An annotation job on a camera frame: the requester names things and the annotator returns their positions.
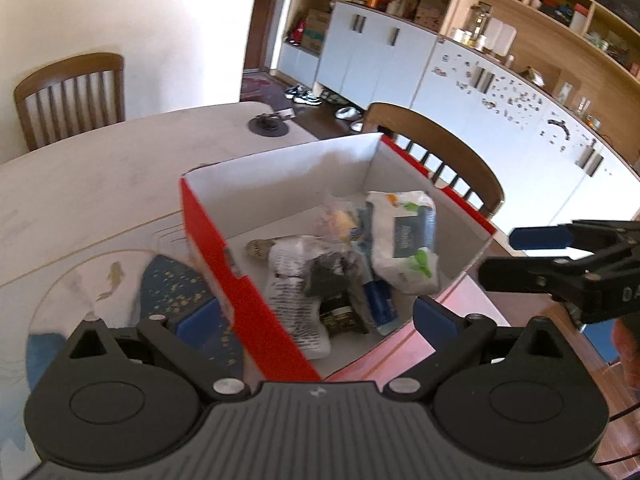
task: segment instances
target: wall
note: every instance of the wall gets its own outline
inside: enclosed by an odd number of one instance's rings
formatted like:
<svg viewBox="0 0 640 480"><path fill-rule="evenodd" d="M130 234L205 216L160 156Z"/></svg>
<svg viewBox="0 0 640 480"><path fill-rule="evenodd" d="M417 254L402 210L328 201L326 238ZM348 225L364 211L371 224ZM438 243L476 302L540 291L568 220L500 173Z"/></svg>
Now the wall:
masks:
<svg viewBox="0 0 640 480"><path fill-rule="evenodd" d="M0 163L27 152L13 90L34 70L125 57L127 119L236 102L254 0L0 0Z"/></svg>

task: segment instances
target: red box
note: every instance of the red box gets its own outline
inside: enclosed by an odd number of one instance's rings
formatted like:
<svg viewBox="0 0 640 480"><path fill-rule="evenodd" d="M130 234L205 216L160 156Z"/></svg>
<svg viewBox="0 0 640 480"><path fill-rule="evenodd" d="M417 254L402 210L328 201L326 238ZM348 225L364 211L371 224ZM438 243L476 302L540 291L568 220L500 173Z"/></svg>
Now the red box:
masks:
<svg viewBox="0 0 640 480"><path fill-rule="evenodd" d="M412 148L412 155L421 155ZM342 334L329 357L307 361L281 327L261 291L267 265L247 256L256 238L315 234L327 193L364 204L369 191L421 189L436 204L436 252L442 287L486 249L495 228L387 137L367 134L291 146L197 168L180 181L184 224L198 270L225 309L257 370L245 381L318 381L352 364L383 341L376 334ZM397 293L401 319L411 319L414 296Z"/></svg>

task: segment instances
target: black sneaker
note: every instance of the black sneaker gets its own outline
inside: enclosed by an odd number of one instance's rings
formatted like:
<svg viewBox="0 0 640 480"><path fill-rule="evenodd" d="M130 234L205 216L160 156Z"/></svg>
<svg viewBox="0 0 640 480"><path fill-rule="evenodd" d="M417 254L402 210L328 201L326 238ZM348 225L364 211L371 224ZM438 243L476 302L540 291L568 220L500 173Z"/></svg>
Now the black sneaker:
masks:
<svg viewBox="0 0 640 480"><path fill-rule="evenodd" d="M307 90L302 94L293 97L293 102L301 105L318 106L322 104L322 99L313 95L311 90Z"/></svg>
<svg viewBox="0 0 640 480"><path fill-rule="evenodd" d="M292 86L291 88L287 88L284 91L284 97L287 99L293 99L297 95L301 95L305 92L305 87L303 85Z"/></svg>

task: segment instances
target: chair backrest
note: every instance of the chair backrest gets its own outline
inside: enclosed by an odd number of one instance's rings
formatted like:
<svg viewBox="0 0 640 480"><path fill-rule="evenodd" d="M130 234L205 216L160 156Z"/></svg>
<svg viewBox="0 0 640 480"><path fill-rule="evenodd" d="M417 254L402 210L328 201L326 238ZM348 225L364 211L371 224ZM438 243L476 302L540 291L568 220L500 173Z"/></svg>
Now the chair backrest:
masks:
<svg viewBox="0 0 640 480"><path fill-rule="evenodd" d="M29 149L124 121L123 70L122 56L97 52L63 59L25 78L14 100Z"/></svg>
<svg viewBox="0 0 640 480"><path fill-rule="evenodd" d="M452 174L452 178L445 182L465 201L475 205L482 216L489 219L500 209L504 191L494 172L474 150L448 130L407 108L373 103L364 117L362 131L373 133L379 126L391 131L393 140L404 137L406 142L397 142L398 145L425 167L433 166L430 157L434 157L437 166L430 177L433 182L444 180L443 172L450 168L447 173ZM481 204L472 202L474 194Z"/></svg>

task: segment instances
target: brown door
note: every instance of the brown door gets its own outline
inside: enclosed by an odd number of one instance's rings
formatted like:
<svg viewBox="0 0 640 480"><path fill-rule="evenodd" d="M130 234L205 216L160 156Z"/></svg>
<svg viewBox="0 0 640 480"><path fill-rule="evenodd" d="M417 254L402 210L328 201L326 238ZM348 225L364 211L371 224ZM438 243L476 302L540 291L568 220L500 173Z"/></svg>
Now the brown door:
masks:
<svg viewBox="0 0 640 480"><path fill-rule="evenodd" d="M276 0L255 0L244 57L245 70L264 67L264 54L275 3Z"/></svg>

